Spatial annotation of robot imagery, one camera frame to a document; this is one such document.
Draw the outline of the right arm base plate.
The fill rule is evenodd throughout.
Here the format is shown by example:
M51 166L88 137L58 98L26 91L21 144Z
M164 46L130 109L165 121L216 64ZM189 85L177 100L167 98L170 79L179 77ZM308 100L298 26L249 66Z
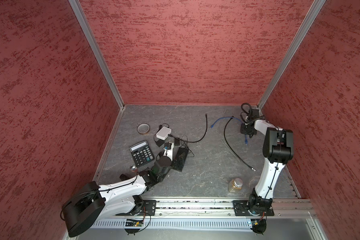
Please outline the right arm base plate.
M273 217L275 215L272 201L233 201L233 208L235 212L235 216L237 217Z

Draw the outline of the white network switch box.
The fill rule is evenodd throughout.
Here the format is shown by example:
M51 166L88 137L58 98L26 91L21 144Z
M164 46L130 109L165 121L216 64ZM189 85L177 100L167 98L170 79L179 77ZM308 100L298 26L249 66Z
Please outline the white network switch box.
M172 133L172 129L170 129L170 128L168 128L168 127L162 127L162 128L160 128L160 130L156 133L156 137L157 137L159 140L165 141L171 133Z

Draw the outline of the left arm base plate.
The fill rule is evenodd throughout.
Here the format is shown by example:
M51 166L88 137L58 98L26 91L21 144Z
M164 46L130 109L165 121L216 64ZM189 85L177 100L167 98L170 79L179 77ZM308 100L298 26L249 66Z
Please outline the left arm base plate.
M156 200L140 200L136 202L134 208L129 212L131 216L144 216L146 213L151 216L155 215L156 211Z

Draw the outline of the black ribbed network switch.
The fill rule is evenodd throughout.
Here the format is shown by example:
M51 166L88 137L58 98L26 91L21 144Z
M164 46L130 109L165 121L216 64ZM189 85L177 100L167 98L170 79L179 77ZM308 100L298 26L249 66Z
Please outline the black ribbed network switch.
M172 169L178 172L182 172L186 158L188 156L189 149L188 148L179 148L173 161L172 161Z

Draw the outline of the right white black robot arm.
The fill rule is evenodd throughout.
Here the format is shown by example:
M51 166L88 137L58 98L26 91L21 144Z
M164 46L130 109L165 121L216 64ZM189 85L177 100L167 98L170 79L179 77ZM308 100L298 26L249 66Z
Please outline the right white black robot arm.
M293 131L279 128L260 116L259 110L242 110L241 117L246 135L261 133L265 136L263 156L265 158L261 177L250 194L247 209L250 215L267 214L272 207L274 188L281 171L294 156Z

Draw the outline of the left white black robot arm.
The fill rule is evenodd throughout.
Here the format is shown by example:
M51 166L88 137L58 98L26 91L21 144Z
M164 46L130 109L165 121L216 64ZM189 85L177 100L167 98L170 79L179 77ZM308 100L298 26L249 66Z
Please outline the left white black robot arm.
M162 155L152 168L135 177L110 185L92 181L84 185L62 205L61 219L70 238L87 231L97 220L115 215L136 215L143 207L141 195L164 180L172 168L174 148L166 143Z

